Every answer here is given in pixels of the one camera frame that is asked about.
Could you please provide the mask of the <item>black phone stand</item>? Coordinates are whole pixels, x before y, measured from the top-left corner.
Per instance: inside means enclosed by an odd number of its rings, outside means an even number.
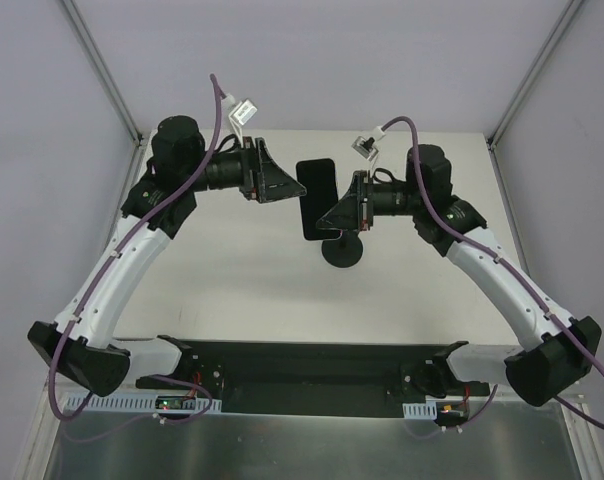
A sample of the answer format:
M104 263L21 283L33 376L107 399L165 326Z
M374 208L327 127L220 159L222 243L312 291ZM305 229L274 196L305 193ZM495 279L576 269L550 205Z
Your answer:
M343 232L336 239L321 243L321 254L331 266L346 269L355 266L362 258L364 245L356 233Z

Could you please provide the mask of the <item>black smartphone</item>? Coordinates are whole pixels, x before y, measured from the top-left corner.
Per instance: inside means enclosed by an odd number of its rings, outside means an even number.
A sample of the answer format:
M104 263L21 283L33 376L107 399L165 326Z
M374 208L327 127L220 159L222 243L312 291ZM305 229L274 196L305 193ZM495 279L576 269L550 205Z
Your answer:
M307 241L335 240L337 230L318 229L317 221L338 202L335 163L330 158L300 161L296 164L297 181L306 188L299 198L302 232Z

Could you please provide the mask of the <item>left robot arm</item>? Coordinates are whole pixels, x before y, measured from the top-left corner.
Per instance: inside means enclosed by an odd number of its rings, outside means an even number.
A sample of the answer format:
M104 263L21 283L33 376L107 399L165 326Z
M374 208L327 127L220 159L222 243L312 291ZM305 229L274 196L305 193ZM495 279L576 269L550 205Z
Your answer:
M264 139L236 138L231 148L208 155L197 122L188 116L164 119L151 148L90 278L53 322L37 321L27 335L53 373L99 397L152 375L173 389L192 380L195 360L187 344L167 335L119 341L114 330L145 272L194 212L196 193L238 189L261 204L306 193L275 163Z

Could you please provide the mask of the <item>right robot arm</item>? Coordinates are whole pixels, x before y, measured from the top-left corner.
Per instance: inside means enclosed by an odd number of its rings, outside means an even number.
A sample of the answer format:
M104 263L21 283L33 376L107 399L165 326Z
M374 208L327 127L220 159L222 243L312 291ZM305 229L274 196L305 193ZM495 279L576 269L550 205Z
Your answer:
M444 151L422 144L408 151L403 181L355 172L347 193L316 226L359 233L379 216L411 217L418 235L476 284L518 340L514 348L455 342L412 373L415 388L443 398L469 382L492 383L542 406L590 372L601 328L559 307L511 264L486 220L453 194L451 173Z

